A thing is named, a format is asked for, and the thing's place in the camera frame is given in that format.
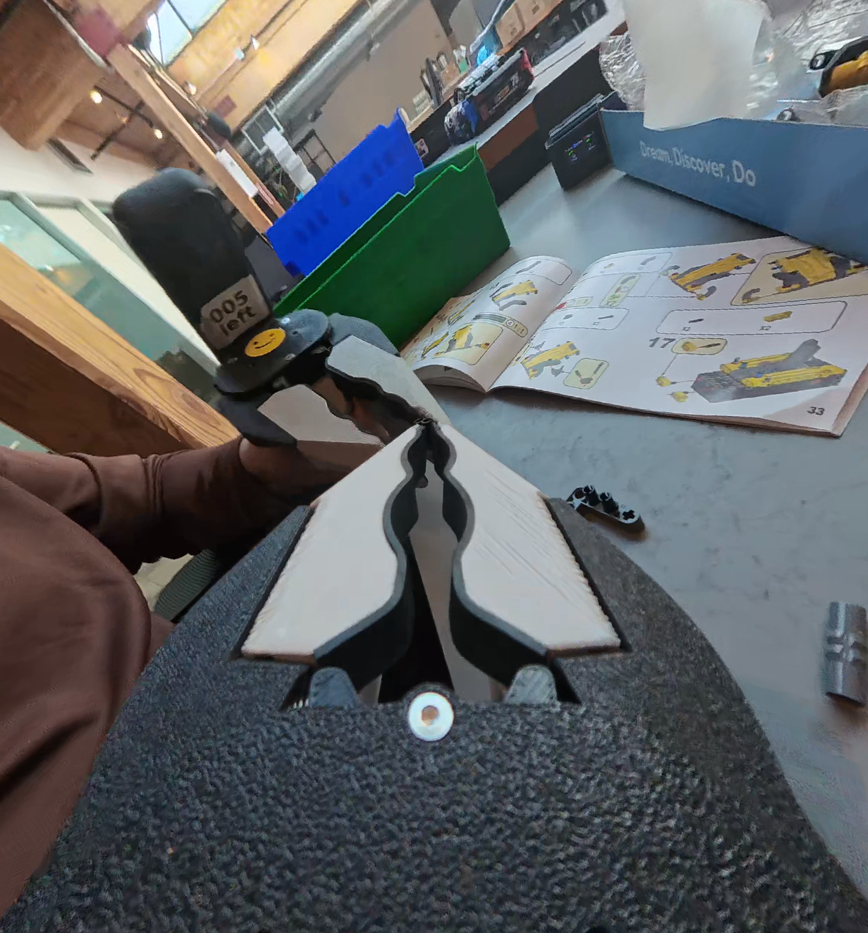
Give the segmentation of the bubble wrap sheet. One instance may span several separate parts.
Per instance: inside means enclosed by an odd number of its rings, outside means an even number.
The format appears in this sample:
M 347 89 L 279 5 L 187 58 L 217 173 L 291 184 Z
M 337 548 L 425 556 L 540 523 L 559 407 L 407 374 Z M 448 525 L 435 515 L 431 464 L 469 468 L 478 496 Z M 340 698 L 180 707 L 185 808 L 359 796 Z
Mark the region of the bubble wrap sheet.
M 647 78 L 627 32 L 610 35 L 598 48 L 599 65 L 609 87 L 626 109 L 643 111 Z

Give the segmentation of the black and red tool case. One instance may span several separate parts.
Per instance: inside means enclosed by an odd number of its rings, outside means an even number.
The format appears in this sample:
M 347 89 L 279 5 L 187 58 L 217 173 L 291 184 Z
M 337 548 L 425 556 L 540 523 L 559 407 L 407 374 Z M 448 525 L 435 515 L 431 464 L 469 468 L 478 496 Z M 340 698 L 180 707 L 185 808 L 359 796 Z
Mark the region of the black and red tool case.
M 533 81 L 526 49 L 484 62 L 461 84 L 456 103 L 444 118 L 449 145 L 462 146 L 481 135 L 524 97 Z

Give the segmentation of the background workbench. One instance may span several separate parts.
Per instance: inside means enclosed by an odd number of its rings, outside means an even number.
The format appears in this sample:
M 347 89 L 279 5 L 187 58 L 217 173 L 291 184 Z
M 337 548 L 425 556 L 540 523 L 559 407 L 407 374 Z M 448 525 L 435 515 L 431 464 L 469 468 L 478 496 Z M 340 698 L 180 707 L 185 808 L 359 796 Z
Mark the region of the background workbench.
M 627 30 L 621 6 L 534 66 L 522 99 L 475 138 L 496 203 L 504 204 L 548 164 L 547 136 L 596 95 L 611 89 L 599 66 L 599 45 Z

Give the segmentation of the yellow and black bagged part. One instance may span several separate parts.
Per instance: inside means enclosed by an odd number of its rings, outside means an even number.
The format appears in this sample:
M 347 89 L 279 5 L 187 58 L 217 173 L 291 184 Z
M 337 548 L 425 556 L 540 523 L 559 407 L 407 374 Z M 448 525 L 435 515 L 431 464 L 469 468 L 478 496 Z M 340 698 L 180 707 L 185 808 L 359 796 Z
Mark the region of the yellow and black bagged part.
M 818 76 L 818 95 L 868 85 L 868 35 L 852 39 L 838 49 L 815 53 L 809 70 Z

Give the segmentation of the person's left forearm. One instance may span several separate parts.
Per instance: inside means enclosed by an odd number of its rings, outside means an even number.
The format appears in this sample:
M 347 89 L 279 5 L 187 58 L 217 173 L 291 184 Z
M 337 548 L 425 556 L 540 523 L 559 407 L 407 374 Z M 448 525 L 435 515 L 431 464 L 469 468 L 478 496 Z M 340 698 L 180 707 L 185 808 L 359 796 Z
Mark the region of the person's left forearm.
M 267 524 L 272 500 L 240 443 L 141 458 L 54 458 L 63 510 L 125 566 L 212 550 Z

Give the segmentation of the white opaque plastic bag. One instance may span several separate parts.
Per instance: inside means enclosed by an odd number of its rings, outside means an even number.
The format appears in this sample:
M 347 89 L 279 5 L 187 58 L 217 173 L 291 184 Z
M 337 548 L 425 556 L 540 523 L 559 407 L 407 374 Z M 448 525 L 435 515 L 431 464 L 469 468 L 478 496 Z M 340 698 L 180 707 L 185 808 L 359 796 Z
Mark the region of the white opaque plastic bag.
M 755 47 L 769 19 L 766 3 L 624 1 L 623 7 L 645 76 L 646 129 L 746 117 Z

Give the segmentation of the black power station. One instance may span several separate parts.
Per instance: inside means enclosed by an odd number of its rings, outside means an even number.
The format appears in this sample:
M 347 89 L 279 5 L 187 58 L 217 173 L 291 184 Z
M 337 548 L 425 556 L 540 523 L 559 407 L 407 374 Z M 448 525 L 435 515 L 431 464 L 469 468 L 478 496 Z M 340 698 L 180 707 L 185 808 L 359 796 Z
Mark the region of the black power station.
M 611 164 L 602 121 L 606 106 L 625 109 L 617 92 L 597 94 L 549 130 L 545 154 L 562 190 L 574 189 Z

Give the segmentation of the open instruction booklet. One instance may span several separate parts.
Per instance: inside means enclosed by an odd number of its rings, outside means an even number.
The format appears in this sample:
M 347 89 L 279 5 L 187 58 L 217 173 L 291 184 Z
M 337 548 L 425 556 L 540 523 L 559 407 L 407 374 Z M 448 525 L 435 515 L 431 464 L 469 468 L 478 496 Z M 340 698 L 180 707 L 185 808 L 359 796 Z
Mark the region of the open instruction booklet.
M 868 389 L 868 266 L 788 237 L 521 259 L 404 346 L 421 381 L 839 437 Z

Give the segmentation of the person's brown sweater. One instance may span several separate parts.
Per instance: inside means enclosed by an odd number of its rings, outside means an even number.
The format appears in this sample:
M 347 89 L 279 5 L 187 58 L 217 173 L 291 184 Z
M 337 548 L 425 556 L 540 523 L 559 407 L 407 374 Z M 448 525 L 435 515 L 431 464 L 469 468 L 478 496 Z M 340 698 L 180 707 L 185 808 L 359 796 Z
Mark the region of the person's brown sweater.
M 0 448 L 0 917 L 47 861 L 160 644 L 113 548 L 160 516 L 171 460 Z

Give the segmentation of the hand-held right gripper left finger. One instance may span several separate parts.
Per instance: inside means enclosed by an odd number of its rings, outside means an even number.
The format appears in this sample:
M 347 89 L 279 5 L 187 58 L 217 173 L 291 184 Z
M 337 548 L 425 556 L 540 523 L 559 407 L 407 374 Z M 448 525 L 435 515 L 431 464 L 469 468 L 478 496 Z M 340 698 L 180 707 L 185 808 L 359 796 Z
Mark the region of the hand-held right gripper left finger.
M 243 657 L 387 669 L 404 653 L 414 626 L 407 542 L 424 471 L 417 425 L 314 501 Z

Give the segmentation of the grey axle connector tube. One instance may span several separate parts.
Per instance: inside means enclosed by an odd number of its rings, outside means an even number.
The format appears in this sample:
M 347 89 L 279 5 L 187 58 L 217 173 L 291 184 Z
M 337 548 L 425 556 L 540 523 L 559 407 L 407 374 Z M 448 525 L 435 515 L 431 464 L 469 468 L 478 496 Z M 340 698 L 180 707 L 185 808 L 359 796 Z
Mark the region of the grey axle connector tube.
M 863 606 L 830 603 L 823 634 L 821 687 L 839 702 L 867 706 L 868 614 Z

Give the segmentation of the blue plastic bin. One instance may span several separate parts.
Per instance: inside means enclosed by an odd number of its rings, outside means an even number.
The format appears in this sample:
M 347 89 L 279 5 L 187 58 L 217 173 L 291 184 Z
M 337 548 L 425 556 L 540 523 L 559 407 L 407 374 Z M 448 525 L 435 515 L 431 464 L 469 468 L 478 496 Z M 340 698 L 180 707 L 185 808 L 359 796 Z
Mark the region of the blue plastic bin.
M 267 231 L 292 276 L 311 274 L 424 168 L 400 113 L 378 125 Z

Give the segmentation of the dark blue cardboard box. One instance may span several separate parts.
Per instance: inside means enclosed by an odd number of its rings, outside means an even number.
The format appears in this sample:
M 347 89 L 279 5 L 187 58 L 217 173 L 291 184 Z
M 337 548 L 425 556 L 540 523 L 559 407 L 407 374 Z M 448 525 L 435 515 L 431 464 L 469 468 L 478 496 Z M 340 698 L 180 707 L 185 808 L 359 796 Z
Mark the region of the dark blue cardboard box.
M 868 127 L 716 119 L 656 131 L 616 93 L 601 122 L 632 178 L 868 265 Z

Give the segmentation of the person's left hand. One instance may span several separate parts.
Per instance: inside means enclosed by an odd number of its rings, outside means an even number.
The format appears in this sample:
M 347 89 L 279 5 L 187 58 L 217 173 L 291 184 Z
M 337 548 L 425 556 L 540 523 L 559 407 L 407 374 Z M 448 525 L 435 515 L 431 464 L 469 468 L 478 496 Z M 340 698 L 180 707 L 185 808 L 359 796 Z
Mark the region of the person's left hand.
M 302 452 L 297 447 L 261 447 L 242 439 L 239 458 L 246 472 L 272 495 L 313 501 L 362 466 L 360 451 L 343 459 L 330 454 Z

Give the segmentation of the large clear plastic bag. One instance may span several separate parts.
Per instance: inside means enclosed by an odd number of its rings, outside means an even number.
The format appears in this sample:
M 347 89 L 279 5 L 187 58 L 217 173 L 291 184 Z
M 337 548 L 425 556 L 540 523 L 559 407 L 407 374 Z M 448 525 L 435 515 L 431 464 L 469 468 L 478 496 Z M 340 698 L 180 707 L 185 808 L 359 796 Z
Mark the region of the large clear plastic bag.
M 868 127 L 868 85 L 818 95 L 811 57 L 868 35 L 868 1 L 768 2 L 754 53 L 746 116 Z

